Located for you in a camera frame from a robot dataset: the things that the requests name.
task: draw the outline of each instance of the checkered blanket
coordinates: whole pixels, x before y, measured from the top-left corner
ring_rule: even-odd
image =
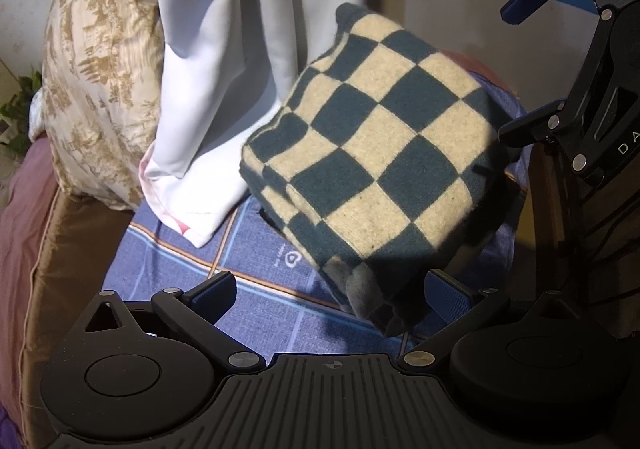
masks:
[[[337,9],[334,47],[242,150],[241,174],[335,299],[386,335],[426,312],[422,280],[463,243],[510,161],[510,118],[465,70],[392,21]]]

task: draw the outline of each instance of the metal screw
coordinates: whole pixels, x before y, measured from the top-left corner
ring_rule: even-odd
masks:
[[[250,368],[260,362],[260,357],[252,352],[238,352],[229,357],[229,364],[236,368]]]
[[[552,115],[551,117],[549,117],[549,122],[547,124],[550,130],[556,129],[558,127],[558,124],[560,124],[560,117],[558,117],[557,115]]]
[[[574,167],[575,171],[582,171],[582,169],[584,169],[584,166],[586,165],[587,158],[582,153],[578,153],[578,155],[574,156],[572,166]]]
[[[436,357],[429,352],[409,352],[404,356],[404,362],[410,366],[430,366],[436,362]]]

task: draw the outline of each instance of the blue gripper pad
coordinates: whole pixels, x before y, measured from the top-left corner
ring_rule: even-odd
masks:
[[[476,304],[475,293],[441,270],[430,270],[424,277],[424,298],[447,324],[465,315]]]

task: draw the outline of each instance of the white curtain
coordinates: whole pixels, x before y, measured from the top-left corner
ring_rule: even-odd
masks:
[[[245,194],[242,144],[331,47],[343,2],[364,0],[159,0],[161,117],[140,180],[159,219],[196,247]]]

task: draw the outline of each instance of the bed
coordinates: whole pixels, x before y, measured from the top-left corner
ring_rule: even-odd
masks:
[[[148,22],[142,25],[146,30],[137,32],[136,40],[129,40],[129,45],[136,41],[137,46],[146,47],[152,60],[134,87],[138,95],[140,90],[145,93],[140,99],[147,101],[146,108],[119,108],[129,119],[146,123],[135,134],[118,137],[120,145],[134,152],[133,160],[118,164],[114,171],[118,175],[124,173],[124,178],[131,177],[132,169],[137,173],[135,158],[142,156],[145,144],[153,137],[158,111],[156,70],[161,65],[161,34],[153,0],[137,1],[140,10],[134,15],[138,23],[146,22],[144,18]],[[81,4],[87,18],[94,20],[79,25],[75,30],[78,36],[84,36],[86,25],[95,23],[96,7],[91,0],[81,0]],[[66,12],[61,7],[66,5],[54,4],[48,29],[65,21]],[[127,4],[117,10],[135,12]],[[102,34],[99,29],[93,30],[92,39],[99,44]],[[85,39],[88,38],[78,38],[71,45],[76,47],[76,60],[87,60],[83,79],[93,82],[92,76],[100,78],[90,60],[95,60],[97,54],[86,56]],[[56,64],[64,44],[46,36],[49,65]],[[468,57],[449,57],[472,72],[511,117],[522,114],[516,97],[495,74]],[[52,91],[56,93],[58,111],[49,116],[46,134],[31,146],[14,177],[9,205],[0,219],[0,269],[2,284],[8,289],[0,297],[0,321],[4,326],[0,336],[2,449],[41,449],[54,437],[38,392],[40,375],[57,344],[101,288],[114,289],[125,300],[145,300],[162,288],[188,289],[220,270],[229,270],[238,282],[238,299],[218,326],[267,360],[275,352],[383,352],[397,357],[445,325],[439,316],[429,313],[410,333],[384,337],[367,321],[342,311],[300,252],[263,219],[260,205],[252,196],[246,196],[214,237],[197,249],[163,225],[144,201],[135,214],[125,206],[118,209],[114,199],[122,193],[122,186],[114,184],[109,191],[100,192],[88,177],[82,179],[88,182],[79,190],[79,179],[86,172],[76,177],[70,171],[62,174],[60,166],[66,160],[61,156],[61,144],[69,142],[68,137],[75,133],[76,137],[84,137],[84,142],[79,141],[83,151],[95,153],[96,164],[101,165],[110,156],[87,139],[95,124],[87,116],[97,111],[85,102],[100,97],[93,92],[74,92],[72,97],[65,84],[72,76],[54,71],[51,66],[49,70],[44,75],[55,87]],[[102,72],[105,76],[113,73]],[[117,75],[113,78],[120,83],[112,85],[116,86],[114,90],[126,89],[128,79]],[[144,79],[147,83],[152,81],[141,88]],[[61,97],[73,103],[60,103]],[[78,152],[67,153],[71,156]],[[512,285],[509,274],[518,219],[527,197],[528,163],[529,151],[525,150],[507,170],[507,177],[519,191],[508,206],[504,222],[496,225],[497,230],[490,236],[470,245],[465,255],[448,267],[450,273],[472,288]],[[470,265],[465,263],[468,259],[473,259]]]

